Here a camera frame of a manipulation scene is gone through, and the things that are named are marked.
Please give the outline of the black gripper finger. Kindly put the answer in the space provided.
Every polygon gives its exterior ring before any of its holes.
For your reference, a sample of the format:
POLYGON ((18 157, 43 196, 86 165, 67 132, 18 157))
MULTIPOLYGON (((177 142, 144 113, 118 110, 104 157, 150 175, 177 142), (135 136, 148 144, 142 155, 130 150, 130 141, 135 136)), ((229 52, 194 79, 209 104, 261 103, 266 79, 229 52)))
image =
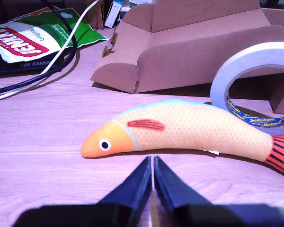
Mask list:
POLYGON ((136 227, 152 191, 151 157, 147 156, 114 190, 99 201, 112 205, 113 227, 136 227))
POLYGON ((210 202, 182 181, 159 157, 154 157, 155 189, 175 227, 204 227, 210 202))

